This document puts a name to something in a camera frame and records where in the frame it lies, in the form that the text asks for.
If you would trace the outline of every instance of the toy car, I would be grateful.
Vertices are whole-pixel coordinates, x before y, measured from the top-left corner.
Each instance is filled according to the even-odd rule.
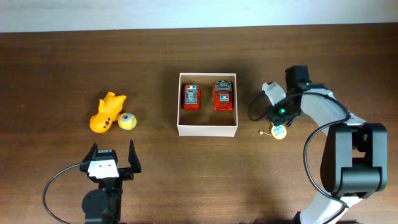
[[[229,112],[234,110],[231,81],[217,81],[213,86],[213,110]]]
[[[198,85],[185,85],[182,108],[200,110],[200,88]]]

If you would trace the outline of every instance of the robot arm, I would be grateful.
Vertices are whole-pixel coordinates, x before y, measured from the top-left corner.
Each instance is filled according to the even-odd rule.
[[[319,126],[350,118],[322,131],[327,135],[321,164],[321,180],[325,190],[348,207],[382,191],[387,182],[387,131],[381,124],[369,124],[345,111],[331,100],[333,93],[322,84],[313,84],[305,66],[293,66],[285,71],[287,93],[276,83],[262,86],[271,106],[268,118],[273,125],[287,123],[308,115]],[[363,158],[353,158],[353,150],[365,152]],[[308,208],[298,212],[295,223],[336,223],[347,211],[341,203],[319,193]]]
[[[134,174],[141,173],[132,140],[128,160],[130,167],[117,168],[116,151],[98,150],[95,143],[83,159],[80,170],[98,184],[98,189],[88,192],[81,203],[86,224],[119,224],[123,181],[132,180]]]

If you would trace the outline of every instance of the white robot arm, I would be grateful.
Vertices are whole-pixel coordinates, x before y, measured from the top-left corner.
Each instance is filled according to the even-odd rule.
[[[284,123],[290,126],[296,117],[305,114],[319,127],[325,126],[322,131],[328,136],[321,165],[326,191],[320,190],[329,196],[319,192],[308,208],[296,214],[294,222],[336,223],[348,208],[386,186],[387,131],[381,124],[369,124],[343,110],[325,85],[309,80],[306,66],[290,67],[285,75],[287,93],[276,83],[262,86],[262,96],[267,96],[271,103],[266,112],[268,119],[275,126]],[[327,125],[344,119],[339,124]],[[353,158],[354,149],[365,152],[365,157]]]

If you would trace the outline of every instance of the small round sticker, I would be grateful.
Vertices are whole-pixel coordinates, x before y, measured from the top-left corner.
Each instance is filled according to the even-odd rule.
[[[286,130],[285,126],[283,126],[283,125],[278,125],[278,126],[272,125],[271,134],[272,134],[272,137],[274,137],[276,139],[283,139],[287,135],[287,130]]]

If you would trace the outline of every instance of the yellow rubber duck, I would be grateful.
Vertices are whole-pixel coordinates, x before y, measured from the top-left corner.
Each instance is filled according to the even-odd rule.
[[[99,100],[98,114],[90,118],[90,129],[95,133],[104,133],[120,117],[120,111],[123,108],[123,102],[126,96],[115,96],[108,92],[105,98]]]

